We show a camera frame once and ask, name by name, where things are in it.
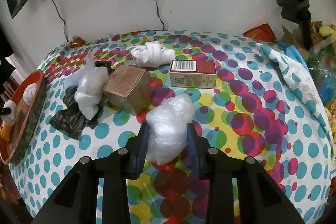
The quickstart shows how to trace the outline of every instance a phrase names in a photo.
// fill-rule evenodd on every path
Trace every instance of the colorful bedspread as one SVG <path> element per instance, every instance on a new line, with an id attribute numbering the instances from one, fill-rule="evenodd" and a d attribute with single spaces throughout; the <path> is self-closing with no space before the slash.
<path id="1" fill-rule="evenodd" d="M 134 65 L 130 51 L 146 41 L 173 48 L 177 59 L 214 60 L 218 79 L 213 90 L 173 88 L 169 66 L 149 70 L 152 96 L 138 117 L 105 107 L 95 129 L 85 128 L 79 141 L 49 124 L 64 108 L 63 81 L 83 66 L 88 51 L 114 66 Z M 330 127 L 316 88 L 301 64 L 249 38 L 224 33 L 145 31 L 121 34 L 70 49 L 62 44 L 40 67 L 48 92 L 40 121 L 25 158 L 10 165 L 29 212 L 35 216 L 53 190 L 83 156 L 108 156 L 135 136 L 146 113 L 163 99 L 186 93 L 195 105 L 194 125 L 211 146 L 231 157 L 256 157 L 290 198 L 306 223 L 323 213 L 330 188 L 333 157 Z M 190 171 L 188 151 L 164 166 L 146 162 L 137 181 L 128 181 L 133 224 L 204 223 L 209 182 Z M 100 179 L 97 223 L 102 223 Z M 235 215 L 239 215 L 234 183 Z"/>

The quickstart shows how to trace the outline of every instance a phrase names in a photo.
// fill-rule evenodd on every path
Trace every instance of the white towel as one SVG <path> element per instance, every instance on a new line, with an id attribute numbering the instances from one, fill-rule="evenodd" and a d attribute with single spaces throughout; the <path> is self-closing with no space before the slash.
<path id="1" fill-rule="evenodd" d="M 170 64 L 175 59 L 175 51 L 166 48 L 159 41 L 146 42 L 145 46 L 135 47 L 131 55 L 142 68 L 158 68 L 160 65 Z"/>

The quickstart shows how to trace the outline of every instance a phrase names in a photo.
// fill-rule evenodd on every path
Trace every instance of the brown box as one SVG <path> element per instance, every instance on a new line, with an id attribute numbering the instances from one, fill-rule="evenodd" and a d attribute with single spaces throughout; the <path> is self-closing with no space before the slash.
<path id="1" fill-rule="evenodd" d="M 216 85 L 214 61 L 173 60 L 169 74 L 172 86 L 213 89 Z"/>
<path id="2" fill-rule="evenodd" d="M 103 86 L 103 93 L 112 105 L 139 115 L 151 96 L 149 76 L 144 69 L 120 66 Z"/>

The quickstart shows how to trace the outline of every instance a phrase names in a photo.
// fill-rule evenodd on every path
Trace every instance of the white wall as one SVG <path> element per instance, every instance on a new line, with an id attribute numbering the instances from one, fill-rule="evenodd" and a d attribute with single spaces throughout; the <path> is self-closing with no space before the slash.
<path id="1" fill-rule="evenodd" d="M 66 19 L 69 37 L 97 39 L 137 30 L 160 29 L 154 0 L 55 0 Z M 313 20 L 336 23 L 335 0 L 309 0 Z M 158 0 L 160 13 L 169 29 L 218 31 L 242 34 L 269 23 L 278 38 L 281 19 L 276 0 Z M 45 55 L 65 41 L 63 23 L 51 0 L 29 0 L 11 19 L 6 0 L 0 0 L 0 22 L 28 73 Z"/>

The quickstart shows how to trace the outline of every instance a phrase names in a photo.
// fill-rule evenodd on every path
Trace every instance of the power cord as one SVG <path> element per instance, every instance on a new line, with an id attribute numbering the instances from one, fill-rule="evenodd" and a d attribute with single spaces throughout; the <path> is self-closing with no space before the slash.
<path id="1" fill-rule="evenodd" d="M 56 8 L 56 11 L 57 11 L 57 14 L 58 14 L 59 18 L 60 18 L 60 19 L 63 21 L 63 23 L 64 23 L 64 24 L 63 24 L 63 32 L 64 32 L 64 36 L 65 36 L 67 42 L 69 42 L 67 23 L 65 22 L 65 20 L 63 19 L 63 17 L 61 17 L 61 15 L 59 14 L 59 11 L 58 11 L 58 8 L 57 8 L 57 5 L 56 5 L 55 1 L 54 1 L 54 0 L 51 0 L 51 1 L 53 2 L 54 6 L 55 6 L 55 8 Z"/>
<path id="2" fill-rule="evenodd" d="M 161 23 L 162 23 L 162 30 L 165 30 L 165 23 L 162 21 L 161 17 L 160 17 L 160 12 L 159 12 L 159 6 L 158 6 L 158 1 L 155 0 L 155 4 L 156 4 L 156 13 L 157 13 L 157 17 L 160 19 Z"/>

